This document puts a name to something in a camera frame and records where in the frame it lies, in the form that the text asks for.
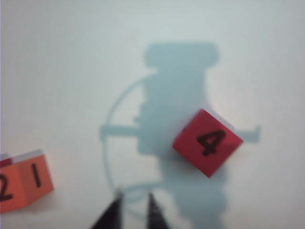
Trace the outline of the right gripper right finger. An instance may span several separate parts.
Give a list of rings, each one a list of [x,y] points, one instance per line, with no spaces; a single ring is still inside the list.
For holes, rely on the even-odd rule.
[[[170,229],[165,217],[159,208],[152,192],[149,193],[148,212],[147,212],[147,228],[148,229]]]

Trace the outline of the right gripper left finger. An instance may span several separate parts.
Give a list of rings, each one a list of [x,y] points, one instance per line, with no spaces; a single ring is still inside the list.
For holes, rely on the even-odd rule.
[[[91,226],[91,229],[122,229],[122,204],[123,192],[118,189],[114,200]]]

